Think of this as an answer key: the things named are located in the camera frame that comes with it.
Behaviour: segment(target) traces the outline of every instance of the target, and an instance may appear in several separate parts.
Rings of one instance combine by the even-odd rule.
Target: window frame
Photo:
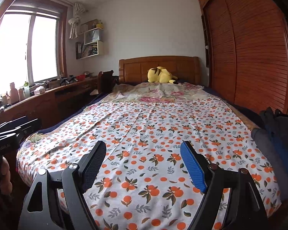
[[[15,0],[15,3],[29,3],[34,4],[37,7],[48,8],[49,10],[54,10],[60,13],[60,18],[57,19],[57,35],[56,35],[56,64],[58,77],[64,76],[67,77],[67,67],[66,67],[66,52],[65,52],[65,39],[66,39],[66,22],[67,22],[67,6],[60,3],[53,2],[51,0]],[[37,16],[44,16],[49,18],[54,18],[51,16],[46,16],[42,14],[36,14]]]
[[[28,82],[30,85],[34,83],[39,83],[43,82],[46,80],[52,80],[52,79],[57,79],[60,77],[61,74],[61,69],[60,69],[60,59],[59,59],[59,52],[58,52],[58,46],[59,46],[59,22],[58,19],[56,19],[56,28],[55,28],[55,64],[56,64],[56,70],[57,70],[57,76],[55,77],[49,77],[47,79],[43,80],[37,80],[34,81],[33,79],[33,71],[32,71],[32,35],[33,35],[33,28],[34,28],[34,23],[35,23],[35,18],[37,15],[32,15],[31,13],[18,13],[18,14],[29,14],[31,15],[30,17],[30,23],[29,23],[29,34],[28,34],[28,41],[27,41],[27,53],[26,53],[26,58],[27,58],[27,67],[28,67]]]

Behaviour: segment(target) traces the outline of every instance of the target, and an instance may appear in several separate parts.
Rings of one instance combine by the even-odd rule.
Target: wardrobe door
[[[234,103],[255,112],[268,106],[286,112],[288,58],[282,12],[272,0],[225,1],[237,56]]]
[[[210,0],[204,7],[211,40],[211,87],[233,102],[236,86],[235,44],[225,0]]]

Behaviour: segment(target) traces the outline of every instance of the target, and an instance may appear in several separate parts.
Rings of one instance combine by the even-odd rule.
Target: bed
[[[163,66],[189,83],[146,83],[149,68]],[[34,134],[17,155],[18,172],[32,184],[78,162],[98,140],[107,145],[96,181],[84,197],[100,229],[187,229],[201,202],[180,156],[182,141],[209,162],[247,168],[271,216],[281,205],[273,168],[251,139],[248,126],[220,98],[199,86],[197,57],[156,56],[119,62],[120,85],[56,129]],[[100,81],[108,92],[111,82]],[[66,210],[64,192],[60,204]],[[224,189],[214,229],[221,228],[229,189]]]

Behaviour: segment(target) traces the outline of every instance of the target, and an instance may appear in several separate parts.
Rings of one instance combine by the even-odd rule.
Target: blue gripper pad
[[[192,179],[193,185],[197,187],[202,193],[205,193],[207,190],[207,184],[205,182],[205,176],[200,164],[196,160],[190,148],[193,148],[191,144],[182,142],[180,145],[180,155],[183,159],[183,162],[189,172],[189,175]]]

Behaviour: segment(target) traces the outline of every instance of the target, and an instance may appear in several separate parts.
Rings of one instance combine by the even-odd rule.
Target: floral bedspread
[[[161,89],[165,95],[159,99],[164,103],[149,100],[147,94],[156,93],[153,89],[144,91],[147,100],[139,96],[138,102],[128,91],[116,93],[121,102],[110,102],[109,98],[118,98],[113,93],[55,131],[28,138],[17,155],[20,176],[31,185],[39,169],[65,169],[101,140],[107,155],[93,187],[84,194],[100,229],[187,229],[202,194],[192,185],[180,156],[184,140],[221,168],[247,168],[270,216],[281,204],[280,190],[248,128],[201,87],[179,88],[184,90]],[[169,101],[173,93],[175,101]],[[229,189],[224,189],[214,229],[221,228],[228,196]],[[66,209],[63,190],[59,199]]]

